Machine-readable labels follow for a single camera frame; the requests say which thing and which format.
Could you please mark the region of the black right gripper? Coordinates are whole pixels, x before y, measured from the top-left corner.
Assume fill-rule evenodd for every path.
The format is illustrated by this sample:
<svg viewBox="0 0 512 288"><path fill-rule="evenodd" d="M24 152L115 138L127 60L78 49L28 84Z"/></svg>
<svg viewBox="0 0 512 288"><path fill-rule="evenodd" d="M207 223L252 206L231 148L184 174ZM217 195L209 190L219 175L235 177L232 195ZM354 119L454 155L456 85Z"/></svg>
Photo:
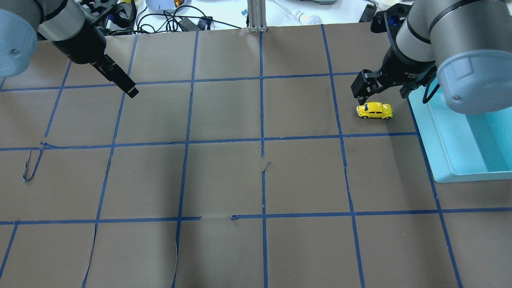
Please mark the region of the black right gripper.
<svg viewBox="0 0 512 288"><path fill-rule="evenodd" d="M351 84L351 91L359 105L364 105L370 96L397 86L402 86L399 90L402 99L408 98L412 91L423 86L426 89L422 99L431 100L436 87L430 94L428 92L436 75L437 68L433 61L413 60L399 49L396 40L391 40L378 71L360 71Z"/></svg>

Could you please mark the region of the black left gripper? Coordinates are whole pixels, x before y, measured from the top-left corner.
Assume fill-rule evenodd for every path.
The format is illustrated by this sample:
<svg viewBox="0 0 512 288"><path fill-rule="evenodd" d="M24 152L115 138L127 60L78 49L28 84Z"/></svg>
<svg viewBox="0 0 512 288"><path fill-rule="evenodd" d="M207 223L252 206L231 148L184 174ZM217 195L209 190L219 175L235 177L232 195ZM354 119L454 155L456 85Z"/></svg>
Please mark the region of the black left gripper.
<svg viewBox="0 0 512 288"><path fill-rule="evenodd" d="M135 82L105 54L106 38L89 19L84 20L75 35L66 40L55 41L54 46L73 63L91 64L106 80L113 82L130 98L138 95Z"/></svg>

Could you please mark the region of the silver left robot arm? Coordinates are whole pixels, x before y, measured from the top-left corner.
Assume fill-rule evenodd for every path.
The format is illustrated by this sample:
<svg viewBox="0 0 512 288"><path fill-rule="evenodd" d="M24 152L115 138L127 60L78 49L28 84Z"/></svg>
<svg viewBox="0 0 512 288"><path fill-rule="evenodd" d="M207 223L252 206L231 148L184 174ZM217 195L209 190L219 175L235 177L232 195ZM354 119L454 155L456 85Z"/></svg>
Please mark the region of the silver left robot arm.
<svg viewBox="0 0 512 288"><path fill-rule="evenodd" d="M133 98L135 82L105 53L106 38L73 0L2 0L0 74L23 73L41 34L73 63L90 64Z"/></svg>

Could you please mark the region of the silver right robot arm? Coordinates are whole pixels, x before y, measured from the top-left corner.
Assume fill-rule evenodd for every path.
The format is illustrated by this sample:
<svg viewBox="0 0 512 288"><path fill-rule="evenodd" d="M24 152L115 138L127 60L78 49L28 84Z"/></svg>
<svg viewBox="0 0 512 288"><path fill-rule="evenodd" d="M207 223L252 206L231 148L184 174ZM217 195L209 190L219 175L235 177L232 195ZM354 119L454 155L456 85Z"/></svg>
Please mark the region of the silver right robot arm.
<svg viewBox="0 0 512 288"><path fill-rule="evenodd" d="M511 107L511 15L504 0L416 0L377 12L373 33L390 47L377 71L362 70L351 85L360 105L400 87L407 98L433 80L460 114Z"/></svg>

